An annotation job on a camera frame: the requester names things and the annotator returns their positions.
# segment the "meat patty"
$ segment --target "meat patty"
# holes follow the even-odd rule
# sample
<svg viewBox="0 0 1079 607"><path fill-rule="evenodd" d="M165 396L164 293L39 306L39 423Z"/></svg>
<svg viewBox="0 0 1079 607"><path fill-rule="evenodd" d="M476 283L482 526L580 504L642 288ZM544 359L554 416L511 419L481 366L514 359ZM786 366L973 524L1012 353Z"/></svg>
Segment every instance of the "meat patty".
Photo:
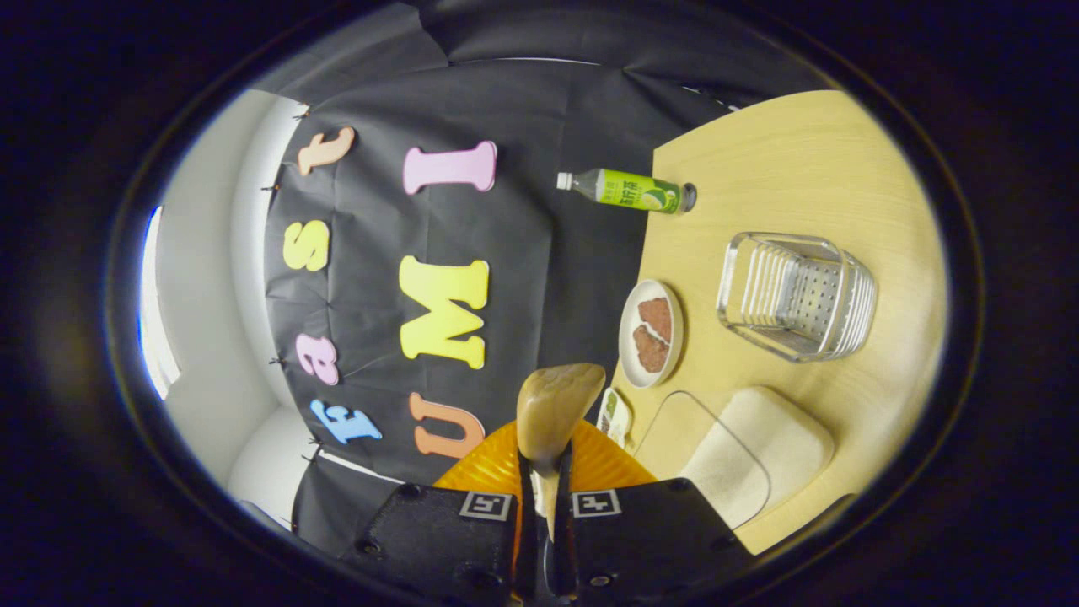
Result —
<svg viewBox="0 0 1079 607"><path fill-rule="evenodd" d="M671 308L666 296L641 301L637 305L637 312L641 314L641 320L648 323L656 335L663 337L668 344L670 343Z"/></svg>
<svg viewBox="0 0 1079 607"><path fill-rule="evenodd" d="M633 344L637 346L637 360L641 361L644 371L659 373L664 369L670 346L653 337L644 326L633 330Z"/></svg>

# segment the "yellow letter m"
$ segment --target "yellow letter m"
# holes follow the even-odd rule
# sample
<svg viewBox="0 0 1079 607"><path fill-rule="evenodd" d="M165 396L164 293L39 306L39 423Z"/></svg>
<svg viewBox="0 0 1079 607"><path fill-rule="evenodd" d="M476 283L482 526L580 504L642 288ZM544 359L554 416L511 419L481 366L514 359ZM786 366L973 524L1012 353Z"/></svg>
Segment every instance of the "yellow letter m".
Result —
<svg viewBox="0 0 1079 607"><path fill-rule="evenodd" d="M401 326L401 351L409 359L434 355L483 367L483 339L451 340L483 327L483 320L457 306L451 299L464 301L473 311L487 306L490 266L477 259L468 265L421 263L409 254L401 259L401 290L431 311Z"/></svg>

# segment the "bottle label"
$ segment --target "bottle label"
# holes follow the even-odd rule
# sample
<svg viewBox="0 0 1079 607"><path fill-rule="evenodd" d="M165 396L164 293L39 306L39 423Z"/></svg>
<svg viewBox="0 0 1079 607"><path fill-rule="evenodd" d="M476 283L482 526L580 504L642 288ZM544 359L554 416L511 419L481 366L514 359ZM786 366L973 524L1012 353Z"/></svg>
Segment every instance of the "bottle label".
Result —
<svg viewBox="0 0 1079 607"><path fill-rule="evenodd" d="M677 212L682 204L682 188L644 175L604 169L599 185L597 202L604 204L659 212Z"/></svg>

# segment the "plastic bottle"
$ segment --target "plastic bottle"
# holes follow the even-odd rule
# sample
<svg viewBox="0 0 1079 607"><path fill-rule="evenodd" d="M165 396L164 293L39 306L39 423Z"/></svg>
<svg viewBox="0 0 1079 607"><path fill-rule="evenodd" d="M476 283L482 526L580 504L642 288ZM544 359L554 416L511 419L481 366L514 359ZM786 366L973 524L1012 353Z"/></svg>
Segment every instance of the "plastic bottle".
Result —
<svg viewBox="0 0 1079 607"><path fill-rule="evenodd" d="M679 187L670 181L610 168L559 173L557 187L576 190L592 202L657 212L685 212L697 202L693 183Z"/></svg>

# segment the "foam letter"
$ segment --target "foam letter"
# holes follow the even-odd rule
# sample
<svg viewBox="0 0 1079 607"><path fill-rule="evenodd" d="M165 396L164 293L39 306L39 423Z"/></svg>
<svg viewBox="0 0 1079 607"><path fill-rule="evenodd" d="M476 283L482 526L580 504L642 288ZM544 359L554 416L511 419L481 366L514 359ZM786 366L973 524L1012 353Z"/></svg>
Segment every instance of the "foam letter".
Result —
<svg viewBox="0 0 1079 607"><path fill-rule="evenodd" d="M323 141L323 137L324 135L318 133L311 138L310 146L300 150L297 155L300 175L309 175L312 166L332 164L341 160L344 154L349 153L349 148L352 147L352 141L356 138L356 132L353 130L352 126L345 126L338 133L338 138L332 141Z"/></svg>
<svg viewBox="0 0 1079 607"><path fill-rule="evenodd" d="M409 254L401 259L401 290L431 313L401 326L401 351L415 359L421 354L456 359L472 369L483 367L483 339L450 340L483 327L483 321L450 301L468 303L473 311L487 306L490 266L476 260L469 265L433 265Z"/></svg>
<svg viewBox="0 0 1079 607"><path fill-rule="evenodd" d="M416 422L423 422L424 418L431 417L456 424L465 431L464 439L454 441L432 434L416 426L415 449L420 450L421 454L438 454L461 459L468 455L468 452L473 451L476 445L483 442L483 425L476 419L476 416L464 410L424 401L423 397L415 392L412 392L408 398L408 410L412 412L412 417Z"/></svg>
<svg viewBox="0 0 1079 607"><path fill-rule="evenodd" d="M296 339L296 356L299 357L304 373L318 377L328 386L337 384L338 371L333 367L333 362L337 361L337 349L329 340L325 337L315 340L301 333Z"/></svg>
<svg viewBox="0 0 1079 607"><path fill-rule="evenodd" d="M293 270L306 266L316 272L326 266L330 252L330 229L315 220L299 221L285 229L285 264Z"/></svg>
<svg viewBox="0 0 1079 607"><path fill-rule="evenodd" d="M434 183L472 183L486 192L494 187L494 162L498 148L494 141L480 141L470 150L423 153L412 148L405 154L401 177L405 192L414 194Z"/></svg>
<svg viewBox="0 0 1079 607"><path fill-rule="evenodd" d="M323 426L341 444L347 443L350 439L358 439L360 437L382 439L382 432L379 432L379 429L359 410L354 410L352 418L345 419L349 417L349 410L340 405L326 409L326 405L322 401L311 401L311 411L315 413L318 422L322 422Z"/></svg>

